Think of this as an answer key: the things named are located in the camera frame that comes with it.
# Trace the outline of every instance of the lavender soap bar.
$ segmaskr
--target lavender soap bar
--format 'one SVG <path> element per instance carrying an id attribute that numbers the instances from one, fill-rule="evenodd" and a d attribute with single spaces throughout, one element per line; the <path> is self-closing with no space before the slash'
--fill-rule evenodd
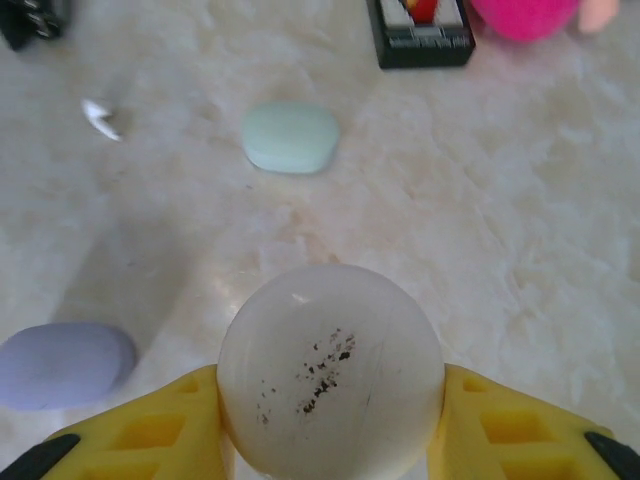
<path id="1" fill-rule="evenodd" d="M 131 339 L 92 323 L 23 330 L 0 347 L 0 405 L 16 410 L 71 408 L 101 400 L 136 363 Z"/>

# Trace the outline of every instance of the countertop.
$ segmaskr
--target countertop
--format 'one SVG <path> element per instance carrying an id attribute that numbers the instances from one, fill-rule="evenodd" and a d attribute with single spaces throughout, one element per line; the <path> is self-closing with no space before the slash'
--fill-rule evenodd
<path id="1" fill-rule="evenodd" d="M 0 48 L 0 341 L 100 321 L 142 358 L 99 405 L 0 409 L 0 468 L 215 363 L 251 293 L 326 262 L 403 287 L 446 361 L 640 449 L 640 3 L 593 38 L 479 27 L 466 68 L 406 72 L 378 68 L 364 0 L 76 7 L 64 40 Z M 82 115 L 103 94 L 121 143 Z M 243 116 L 273 99 L 336 115 L 327 171 L 245 159 Z"/>

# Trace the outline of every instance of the mint green oval object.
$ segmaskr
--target mint green oval object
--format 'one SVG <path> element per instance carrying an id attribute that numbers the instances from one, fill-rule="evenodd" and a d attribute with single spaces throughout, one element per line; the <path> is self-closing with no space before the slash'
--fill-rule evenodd
<path id="1" fill-rule="evenodd" d="M 256 167 L 277 173 L 316 173 L 325 168 L 340 140 L 327 109 L 302 102 L 257 106 L 244 121 L 242 143 Z"/>

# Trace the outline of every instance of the white ball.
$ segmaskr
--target white ball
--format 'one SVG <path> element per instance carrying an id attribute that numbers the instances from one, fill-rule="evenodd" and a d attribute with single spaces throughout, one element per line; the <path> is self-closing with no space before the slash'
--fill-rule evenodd
<path id="1" fill-rule="evenodd" d="M 222 344 L 225 424 L 278 480 L 395 480 L 440 419 L 444 363 L 418 304 L 358 267 L 282 275 L 240 309 Z"/>

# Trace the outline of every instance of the pink pom pom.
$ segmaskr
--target pink pom pom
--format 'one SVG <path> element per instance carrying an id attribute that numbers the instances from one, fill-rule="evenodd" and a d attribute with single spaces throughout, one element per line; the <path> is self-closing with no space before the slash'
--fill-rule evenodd
<path id="1" fill-rule="evenodd" d="M 472 0 L 487 25 L 500 35 L 531 42 L 563 28 L 580 0 Z"/>

